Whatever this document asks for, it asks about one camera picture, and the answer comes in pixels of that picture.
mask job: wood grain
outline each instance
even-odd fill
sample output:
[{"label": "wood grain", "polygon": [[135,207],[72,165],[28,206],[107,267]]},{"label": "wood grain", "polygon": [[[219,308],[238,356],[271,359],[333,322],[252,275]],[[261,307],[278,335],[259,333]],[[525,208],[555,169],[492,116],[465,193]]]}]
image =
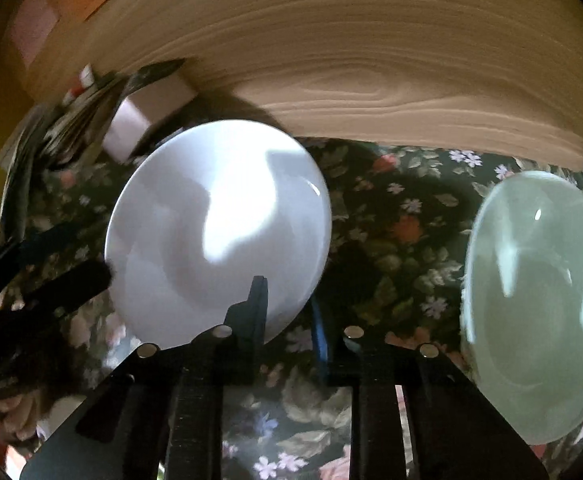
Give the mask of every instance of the wood grain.
[{"label": "wood grain", "polygon": [[180,56],[198,89],[295,135],[583,168],[579,0],[110,0],[61,20],[27,73],[11,66],[39,100],[89,62]]}]

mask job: flower pattern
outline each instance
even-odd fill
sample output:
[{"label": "flower pattern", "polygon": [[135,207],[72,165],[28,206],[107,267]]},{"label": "flower pattern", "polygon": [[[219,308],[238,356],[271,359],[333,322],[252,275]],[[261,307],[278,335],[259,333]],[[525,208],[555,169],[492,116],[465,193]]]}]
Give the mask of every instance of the flower pattern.
[{"label": "flower pattern", "polygon": [[301,326],[297,326],[291,332],[287,332],[285,337],[290,343],[287,345],[287,352],[305,352],[314,348],[310,329],[305,330]]},{"label": "flower pattern", "polygon": [[[342,245],[356,243],[382,273],[373,296],[356,300],[350,314],[363,327],[381,329],[389,344],[414,349],[431,342],[463,370],[462,262],[482,200],[498,181],[527,170],[550,171],[583,190],[583,172],[490,153],[301,141],[330,189],[334,222],[329,259],[342,259]],[[81,221],[94,212],[99,220],[79,243],[29,269],[15,285],[37,286],[77,260],[102,254],[109,214],[136,168],[133,163],[97,164],[46,171],[31,190],[30,228]],[[319,386],[310,325],[311,313],[305,309],[265,346],[253,386],[226,387],[223,478],[233,480],[244,472],[260,480],[348,478],[351,394]],[[97,386],[109,368],[140,344],[113,313],[106,294],[79,309],[63,331],[82,391]],[[535,451],[550,471],[560,471],[582,448],[583,424]]]},{"label": "flower pattern", "polygon": [[287,471],[291,471],[295,473],[301,467],[304,467],[309,462],[306,460],[302,460],[295,455],[288,455],[285,452],[278,454],[278,469],[286,469]]},{"label": "flower pattern", "polygon": [[421,303],[423,312],[433,319],[440,319],[441,315],[447,310],[447,301],[444,298],[434,298],[427,296],[424,303]]},{"label": "flower pattern", "polygon": [[276,478],[276,469],[278,464],[275,462],[269,462],[267,457],[262,456],[258,459],[258,462],[254,464],[254,469],[258,471],[258,475],[261,480],[267,480],[268,478]]},{"label": "flower pattern", "polygon": [[401,208],[408,213],[420,213],[422,205],[423,203],[417,198],[408,198],[402,203]]}]

